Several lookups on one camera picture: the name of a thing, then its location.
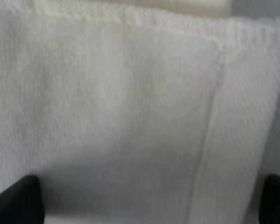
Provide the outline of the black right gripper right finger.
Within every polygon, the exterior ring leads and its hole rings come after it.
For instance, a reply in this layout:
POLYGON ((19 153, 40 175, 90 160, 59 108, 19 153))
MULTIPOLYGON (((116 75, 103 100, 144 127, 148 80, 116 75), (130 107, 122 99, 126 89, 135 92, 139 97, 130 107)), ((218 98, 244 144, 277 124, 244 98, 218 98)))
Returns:
POLYGON ((280 224, 280 176, 265 179, 259 205, 260 224, 280 224))

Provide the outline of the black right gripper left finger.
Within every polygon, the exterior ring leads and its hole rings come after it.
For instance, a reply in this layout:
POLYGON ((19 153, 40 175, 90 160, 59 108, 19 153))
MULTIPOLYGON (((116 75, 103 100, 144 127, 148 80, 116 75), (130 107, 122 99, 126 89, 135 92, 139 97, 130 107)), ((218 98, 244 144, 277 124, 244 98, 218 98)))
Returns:
POLYGON ((40 181, 27 175, 0 193, 0 224, 43 224, 40 181))

